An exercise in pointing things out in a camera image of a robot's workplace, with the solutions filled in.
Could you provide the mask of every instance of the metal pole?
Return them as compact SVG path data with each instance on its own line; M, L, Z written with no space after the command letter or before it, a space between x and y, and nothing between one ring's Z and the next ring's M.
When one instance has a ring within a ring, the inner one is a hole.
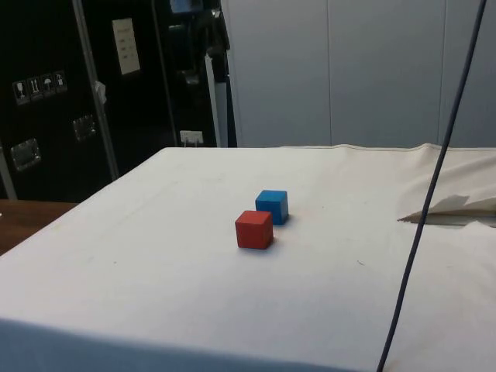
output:
M177 146L176 125L174 124L174 116L172 115L172 106L170 100L171 96L169 94L169 84L167 82L167 71L165 69L164 51L162 48L162 39L160 38L160 29L158 26L157 8L155 6L155 0L151 0L151 8L152 8L153 25L155 27L155 39L157 41L157 49L160 57L160 68L162 70L162 82L164 83L165 95L167 96L167 108L169 113L170 126L172 127L172 136L174 136L174 145Z
M0 142L0 176L2 176L3 185L5 191L7 192L7 197L10 200L17 200L16 190L14 189L14 184L12 183L12 178L10 177L9 167L5 161L5 154L3 152L2 143Z
M76 22L78 24L77 29L79 31L79 39L81 41L81 47L83 49L86 71L88 72L88 79L91 84L91 94L93 96L96 115L98 117L98 123L100 124L100 130L102 132L102 139L107 155L108 168L110 170L112 180L115 181L119 177L119 169L117 168L117 161L115 160L114 146L112 145L109 122L107 121L105 108L100 102L100 99L98 98L98 95L95 91L95 82L98 80L98 75L96 73L93 52L91 51L88 28L86 27L86 20L84 19L83 5L81 3L81 0L72 0L72 5L74 7L74 14L76 16Z

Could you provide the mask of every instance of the white panel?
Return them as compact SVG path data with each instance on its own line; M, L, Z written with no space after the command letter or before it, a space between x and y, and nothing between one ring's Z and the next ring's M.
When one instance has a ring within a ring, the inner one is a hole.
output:
M444 0L329 0L333 144L437 141L444 14Z
M460 83L479 1L449 0L446 12L442 142ZM451 146L496 146L496 1L489 0L474 60L455 123Z
M239 145L329 145L327 1L228 4Z

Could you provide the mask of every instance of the black cable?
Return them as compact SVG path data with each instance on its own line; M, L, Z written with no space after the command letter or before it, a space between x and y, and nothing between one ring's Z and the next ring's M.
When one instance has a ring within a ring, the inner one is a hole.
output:
M394 308L393 320L391 322L391 327L387 335L386 343L384 344L384 350L382 351L381 360L379 361L379 365L377 366L377 372L382 372L382 370L384 369L386 359L388 358L389 349L391 348L391 344L393 342L394 332L396 331L396 326L398 325L398 320L400 318L401 306L403 305L403 299L405 298L408 278L410 277L410 273L412 271L413 261L415 259L415 255L417 254L417 248L419 248L420 238L422 237L422 230L424 229L425 220L427 219L427 213L429 212L432 196L434 195L434 190L436 189L437 180L439 178L439 173L441 172L441 167L443 166L446 151L448 150L448 146L451 141L451 135L453 134L453 128L455 126L456 116L458 115L458 109L460 108L463 91L465 89L465 85L467 84L467 78L470 72L472 59L474 58L475 45L477 44L477 38L479 37L479 30L481 29L480 24L482 23L482 16L484 15L486 2L487 0L480 0L479 10L477 12L477 18L475 20L474 31L472 32L472 38L470 40L470 46L467 53L467 59L465 60L465 66L463 68L460 86L458 87L458 91L456 92L455 103L453 105L451 116L449 118L448 129L446 130L446 135L444 136L443 147L441 148L441 152L439 153L436 169L434 170L434 174L432 175L429 190L427 191L427 196L425 197L420 221L418 221L419 224L417 225L417 231L415 233L415 238L413 239L412 250L410 251L410 256L408 257L408 262L406 263L405 273L403 274L400 291L398 293L398 300L396 301L396 307Z

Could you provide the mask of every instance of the metal handle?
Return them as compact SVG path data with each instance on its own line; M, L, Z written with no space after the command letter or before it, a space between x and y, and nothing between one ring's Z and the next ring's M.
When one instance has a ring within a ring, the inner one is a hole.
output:
M31 168L41 161L40 148L36 138L28 139L10 149L14 166L18 172Z

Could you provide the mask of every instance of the white tablecloth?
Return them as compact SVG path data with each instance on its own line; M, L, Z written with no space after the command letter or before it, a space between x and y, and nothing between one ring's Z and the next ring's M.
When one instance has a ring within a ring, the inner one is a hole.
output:
M0 370L374 370L437 153L163 150L0 257ZM451 150L435 202L494 164ZM262 189L291 219L241 250ZM493 371L495 285L494 229L426 226L390 370Z

